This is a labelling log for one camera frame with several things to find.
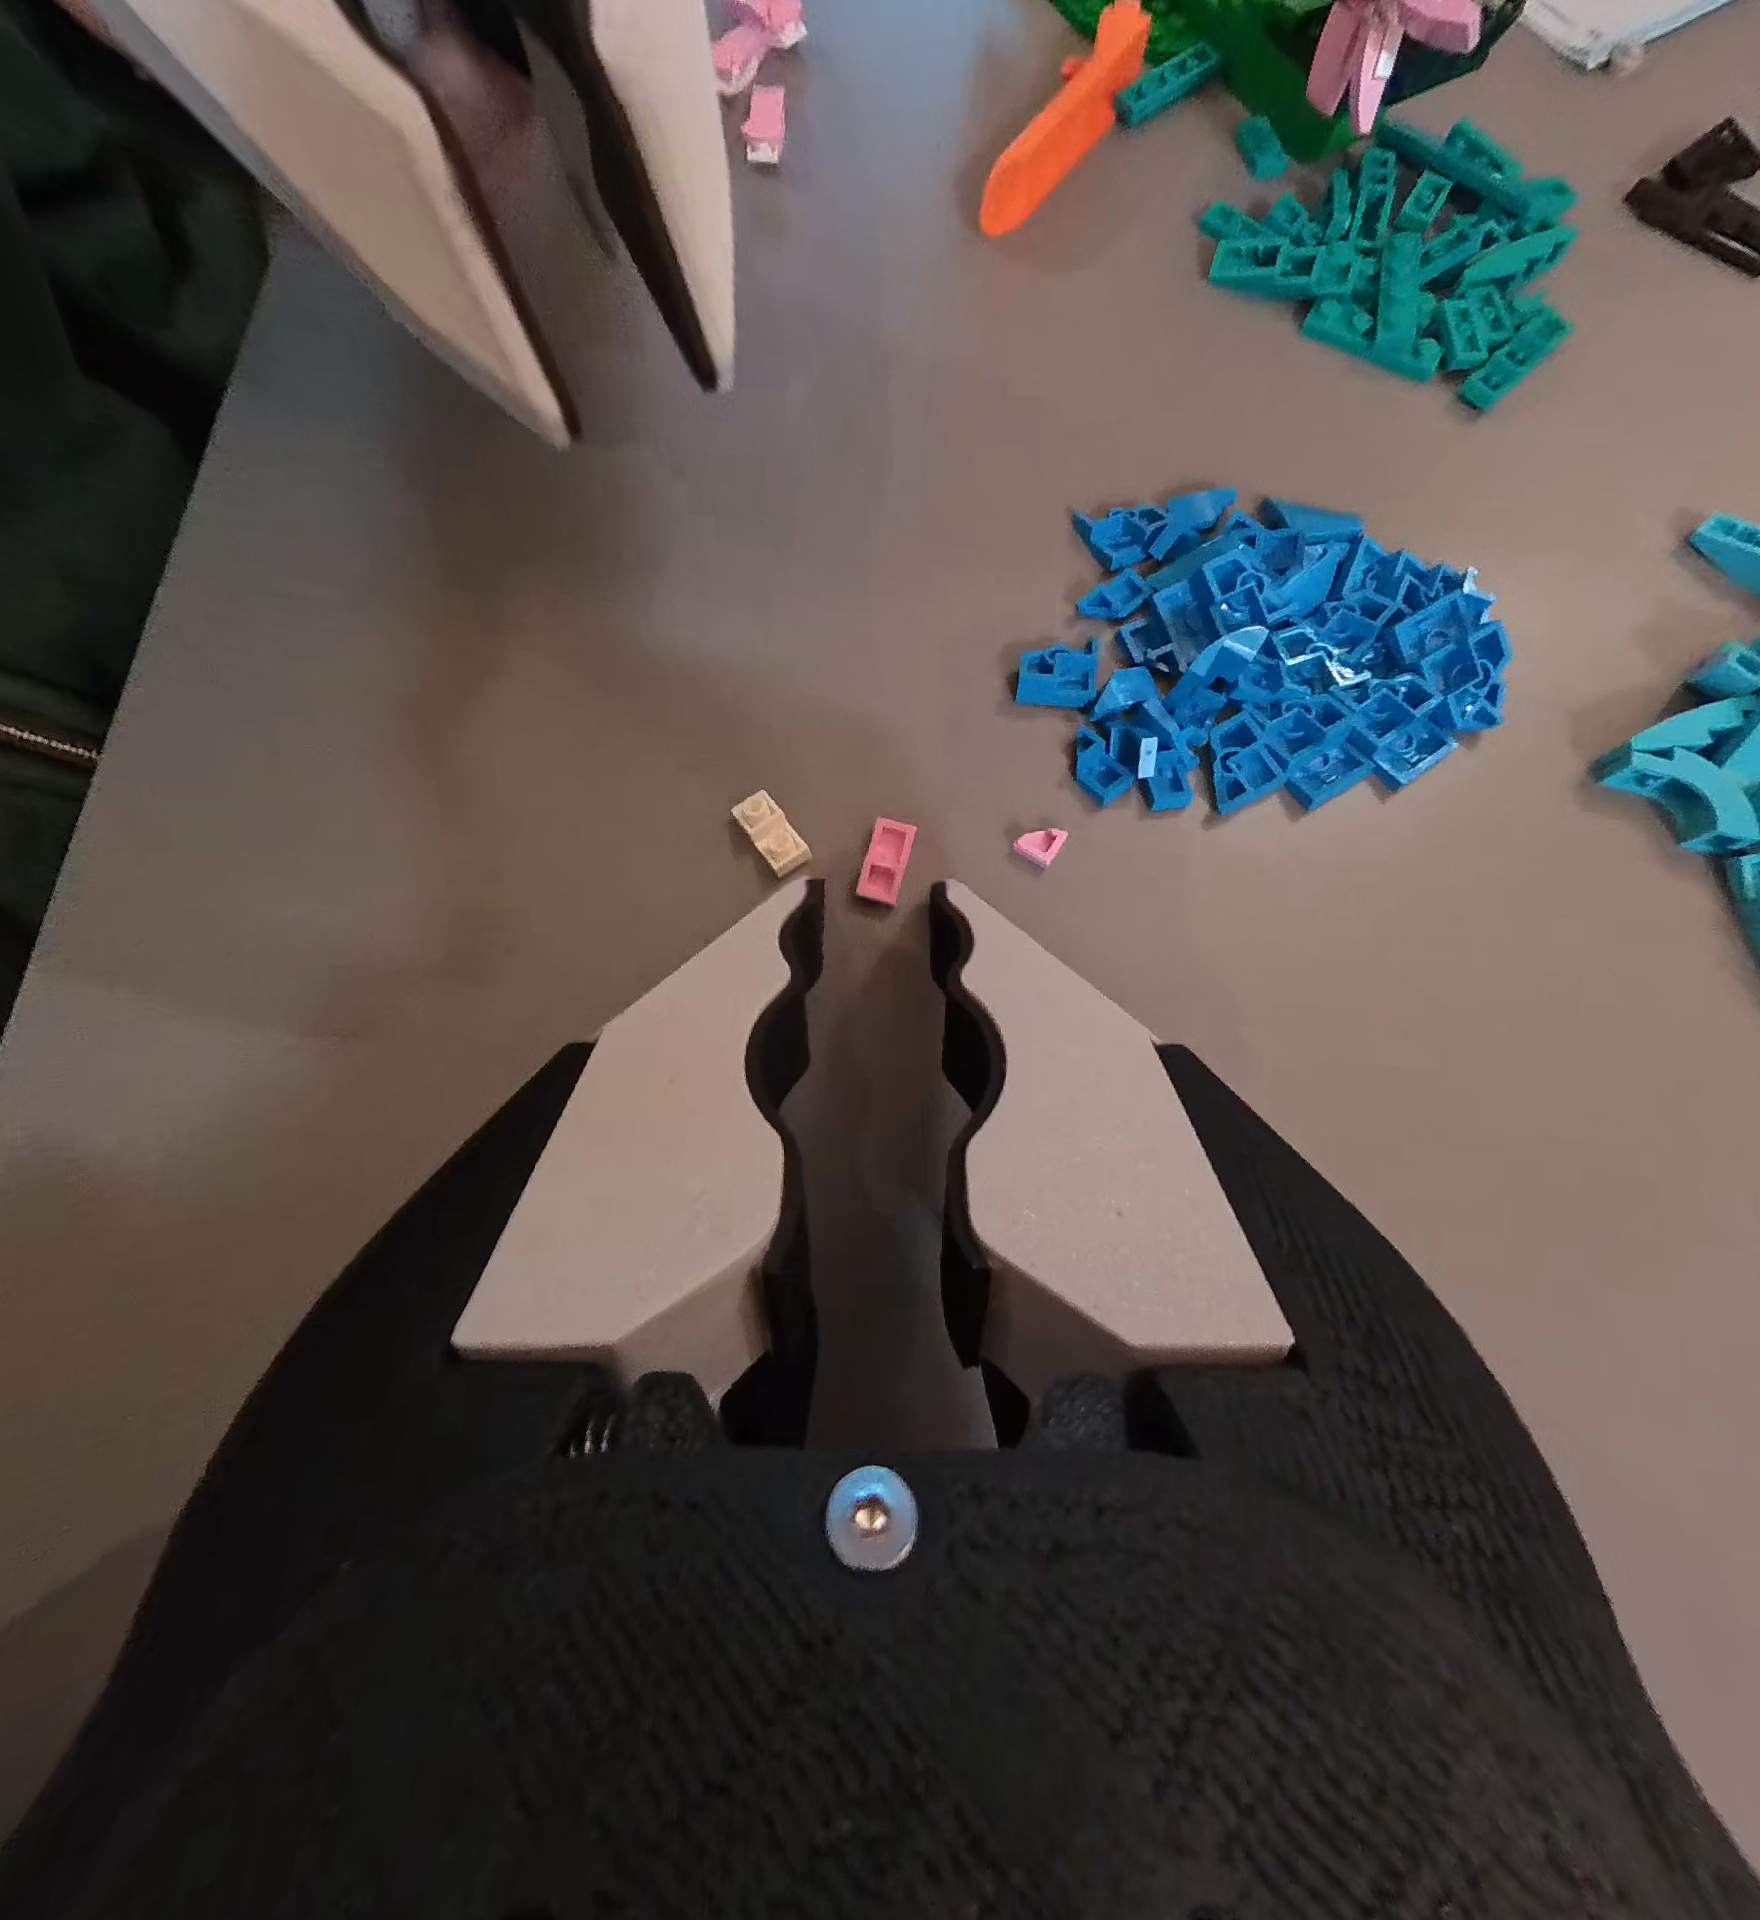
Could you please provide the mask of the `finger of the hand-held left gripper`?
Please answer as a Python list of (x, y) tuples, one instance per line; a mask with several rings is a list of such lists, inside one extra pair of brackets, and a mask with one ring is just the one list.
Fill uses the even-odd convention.
[(709, 394), (732, 388), (732, 172), (702, 2), (524, 2), (579, 107), (589, 175), (655, 312)]
[(549, 447), (574, 405), (444, 114), (347, 2), (108, 2), (108, 38)]

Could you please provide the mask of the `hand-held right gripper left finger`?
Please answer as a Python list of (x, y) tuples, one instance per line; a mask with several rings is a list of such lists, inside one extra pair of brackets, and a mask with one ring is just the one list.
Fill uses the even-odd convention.
[(801, 1445), (821, 1317), (801, 1148), (822, 882), (791, 879), (595, 1038), (452, 1331), (465, 1359), (689, 1374), (728, 1438)]

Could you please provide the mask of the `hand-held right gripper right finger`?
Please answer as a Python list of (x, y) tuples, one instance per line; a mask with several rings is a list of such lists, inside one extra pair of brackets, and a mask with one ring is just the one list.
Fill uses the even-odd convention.
[(1057, 1379), (1281, 1367), (1295, 1331), (1162, 1047), (978, 892), (928, 895), (947, 1155), (941, 1312), (1018, 1448)]

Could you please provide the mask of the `cream lego plate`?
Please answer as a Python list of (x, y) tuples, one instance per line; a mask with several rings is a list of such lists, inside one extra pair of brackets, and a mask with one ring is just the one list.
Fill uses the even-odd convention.
[(787, 879), (812, 864), (812, 847), (798, 835), (784, 807), (767, 789), (751, 792), (732, 807), (732, 819), (769, 867), (772, 878)]

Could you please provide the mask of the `pink lego cluster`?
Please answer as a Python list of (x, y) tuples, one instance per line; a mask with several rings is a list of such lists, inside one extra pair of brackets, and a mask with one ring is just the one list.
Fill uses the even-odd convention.
[(751, 89), (767, 59), (807, 41), (802, 2), (727, 2), (728, 25), (711, 42), (722, 99)]

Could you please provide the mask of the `orange lego blade piece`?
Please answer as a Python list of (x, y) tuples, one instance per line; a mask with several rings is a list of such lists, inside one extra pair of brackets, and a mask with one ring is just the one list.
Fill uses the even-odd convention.
[(1088, 54), (1057, 94), (995, 157), (978, 225), (987, 237), (1019, 229), (1117, 125), (1117, 98), (1144, 78), (1151, 17), (1144, 2), (1109, 2)]

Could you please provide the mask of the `single teal lego plate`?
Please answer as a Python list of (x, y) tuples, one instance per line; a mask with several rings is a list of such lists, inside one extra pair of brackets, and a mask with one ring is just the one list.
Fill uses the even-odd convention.
[(1175, 58), (1147, 67), (1138, 81), (1114, 94), (1112, 111), (1117, 125), (1129, 131), (1147, 125), (1202, 92), (1202, 85), (1224, 74), (1224, 67), (1221, 48), (1207, 41), (1195, 41)]

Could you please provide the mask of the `pile of blue lego pieces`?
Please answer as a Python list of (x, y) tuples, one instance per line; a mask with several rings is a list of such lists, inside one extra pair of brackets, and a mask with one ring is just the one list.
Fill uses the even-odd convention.
[(1075, 724), (1097, 807), (1297, 811), (1401, 795), (1509, 717), (1511, 638), (1474, 568), (1381, 547), (1367, 522), (1232, 488), (1095, 515), (1081, 641), (1022, 652), (1012, 701)]

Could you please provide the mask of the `green lego build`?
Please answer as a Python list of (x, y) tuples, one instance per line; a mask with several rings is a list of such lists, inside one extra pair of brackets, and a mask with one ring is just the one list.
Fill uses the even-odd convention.
[[(1061, 2), (1061, 14), (1085, 38), (1084, 54), (1104, 8), (1107, 2)], [(1151, 17), (1147, 67), (1175, 58), (1195, 41), (1212, 42), (1227, 59), (1221, 81), (1252, 117), (1269, 119), (1292, 159), (1322, 159), (1367, 137), (1345, 114), (1317, 114), (1302, 94), (1331, 2), (1144, 2), (1144, 8)]]

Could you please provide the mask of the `pink lego flower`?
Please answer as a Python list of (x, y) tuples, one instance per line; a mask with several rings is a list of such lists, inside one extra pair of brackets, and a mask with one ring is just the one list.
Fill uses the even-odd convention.
[(1381, 108), (1477, 71), (1522, 11), (1522, 2), (1331, 2), (1307, 104), (1369, 134)]

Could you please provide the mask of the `pile of teal lego pieces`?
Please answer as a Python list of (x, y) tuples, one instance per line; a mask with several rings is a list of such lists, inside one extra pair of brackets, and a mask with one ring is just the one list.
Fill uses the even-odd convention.
[(1577, 245), (1577, 189), (1532, 175), (1468, 119), (1384, 119), (1315, 205), (1208, 202), (1221, 292), (1282, 307), (1299, 338), (1488, 415), (1571, 339), (1545, 282)]

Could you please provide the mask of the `black lego piece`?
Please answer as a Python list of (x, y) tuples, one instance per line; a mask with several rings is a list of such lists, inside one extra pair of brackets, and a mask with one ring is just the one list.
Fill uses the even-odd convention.
[(1760, 277), (1760, 205), (1741, 194), (1758, 175), (1760, 147), (1728, 114), (1662, 159), (1661, 175), (1635, 179), (1624, 205), (1684, 248)]

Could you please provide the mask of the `person's dark green jacket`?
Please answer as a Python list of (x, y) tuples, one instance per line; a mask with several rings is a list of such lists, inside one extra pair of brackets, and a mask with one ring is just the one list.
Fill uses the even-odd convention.
[(267, 262), (252, 177), (87, 2), (0, 2), (0, 1044)]

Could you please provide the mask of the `white paper booklet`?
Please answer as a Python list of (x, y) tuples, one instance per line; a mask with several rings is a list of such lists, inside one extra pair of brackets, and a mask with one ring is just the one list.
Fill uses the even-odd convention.
[(1728, 2), (1522, 2), (1519, 25), (1582, 74), (1635, 67), (1642, 52)]

